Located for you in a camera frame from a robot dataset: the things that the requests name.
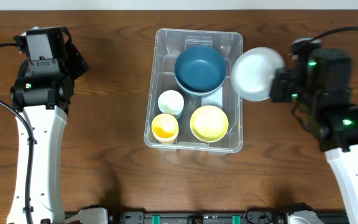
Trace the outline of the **light blue cup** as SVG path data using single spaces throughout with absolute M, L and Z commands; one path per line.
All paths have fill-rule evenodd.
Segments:
M 168 108 L 166 113 L 174 116 L 176 119 L 179 119 L 182 114 L 183 108 Z

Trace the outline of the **cream cup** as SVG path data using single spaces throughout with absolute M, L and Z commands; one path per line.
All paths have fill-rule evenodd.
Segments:
M 183 111 L 184 98 L 178 91 L 167 90 L 159 96 L 158 107 L 162 113 L 178 115 Z

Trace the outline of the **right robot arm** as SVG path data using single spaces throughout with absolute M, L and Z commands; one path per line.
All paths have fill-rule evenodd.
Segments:
M 291 44 L 295 66 L 278 68 L 270 99 L 293 103 L 302 128 L 315 137 L 341 191 L 350 223 L 358 223 L 358 105 L 351 103 L 352 59 L 341 49 L 323 48 L 318 39 Z

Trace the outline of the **yellow cup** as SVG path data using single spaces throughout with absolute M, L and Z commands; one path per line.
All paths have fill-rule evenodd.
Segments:
M 179 133 L 177 119 L 170 114 L 159 114 L 152 120 L 152 133 Z
M 160 144 L 173 144 L 175 143 L 176 139 L 172 139 L 172 140 L 166 140 L 166 139 L 161 139 L 161 140 L 157 140 Z

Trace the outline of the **yellow small bowl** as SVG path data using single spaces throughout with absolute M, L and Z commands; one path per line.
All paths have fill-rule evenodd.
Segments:
M 201 106 L 190 118 L 190 130 L 200 141 L 212 143 L 221 140 L 227 133 L 229 120 L 225 112 L 212 105 Z

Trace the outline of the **grey small bowl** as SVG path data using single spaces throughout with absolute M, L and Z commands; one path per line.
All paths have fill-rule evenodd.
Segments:
M 243 100 L 269 99 L 275 70 L 284 67 L 284 59 L 275 50 L 268 47 L 250 49 L 232 67 L 233 89 Z

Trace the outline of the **dark blue bowl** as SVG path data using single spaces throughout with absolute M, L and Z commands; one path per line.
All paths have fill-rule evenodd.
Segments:
M 224 83 L 226 64 L 217 50 L 197 45 L 177 57 L 174 73 L 177 83 L 186 91 L 207 94 Z
M 210 96 L 212 94 L 214 94 L 219 88 L 221 88 L 224 84 L 224 82 L 222 82 L 218 87 L 216 87 L 215 89 L 211 90 L 211 91 L 205 91 L 205 92 L 195 92 L 192 90 L 189 90 L 187 88 L 185 88 L 176 78 L 175 81 L 177 82 L 178 86 L 180 87 L 181 90 L 183 90 L 185 93 L 187 93 L 188 95 L 194 96 L 194 97 L 207 97 Z

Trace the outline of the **pink cup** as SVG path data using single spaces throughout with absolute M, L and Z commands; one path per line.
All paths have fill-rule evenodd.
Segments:
M 161 144 L 173 144 L 178 136 L 178 133 L 153 133 L 155 139 Z

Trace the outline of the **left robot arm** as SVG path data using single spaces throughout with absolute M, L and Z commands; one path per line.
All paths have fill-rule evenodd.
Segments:
M 8 223 L 108 223 L 106 208 L 66 217 L 60 194 L 62 138 L 75 79 L 89 66 L 66 27 L 34 28 L 16 36 L 26 54 L 10 95 L 19 150 Z

